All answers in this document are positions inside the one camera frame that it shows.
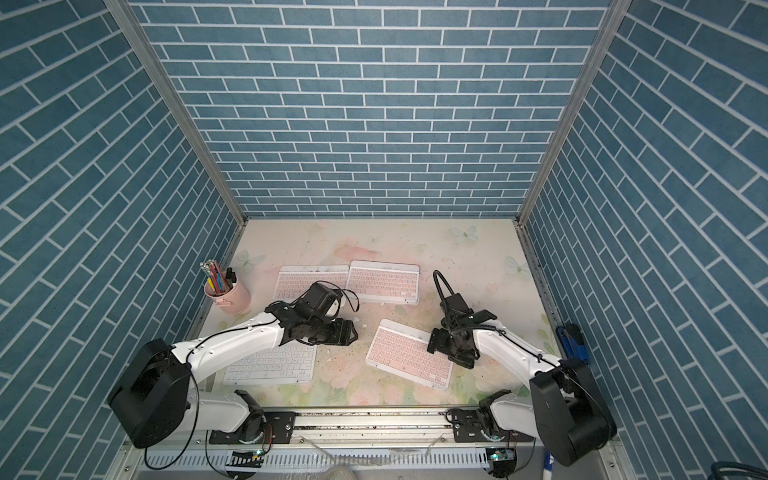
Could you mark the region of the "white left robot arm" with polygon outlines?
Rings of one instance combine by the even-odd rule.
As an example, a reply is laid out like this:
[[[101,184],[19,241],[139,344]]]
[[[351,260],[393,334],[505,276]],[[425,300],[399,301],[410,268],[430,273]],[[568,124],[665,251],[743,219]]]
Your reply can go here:
[[[168,344],[154,339],[139,348],[108,396],[108,404],[138,449],[195,430],[232,434],[240,443],[264,436],[263,408],[247,392],[204,393],[203,380],[262,350],[305,340],[348,346],[353,321],[329,319],[308,307],[278,301],[257,316],[207,337]]]

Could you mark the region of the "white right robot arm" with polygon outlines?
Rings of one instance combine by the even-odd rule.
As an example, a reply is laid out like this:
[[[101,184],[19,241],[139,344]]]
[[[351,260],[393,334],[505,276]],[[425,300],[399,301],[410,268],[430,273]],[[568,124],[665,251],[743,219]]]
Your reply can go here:
[[[474,409],[450,409],[448,422],[472,440],[507,441],[515,433],[540,440],[554,459],[570,466],[604,447],[617,425],[590,368],[578,358],[561,359],[508,332],[487,310],[448,309],[433,330],[427,351],[472,368],[485,355],[526,384],[529,397],[500,390]]]

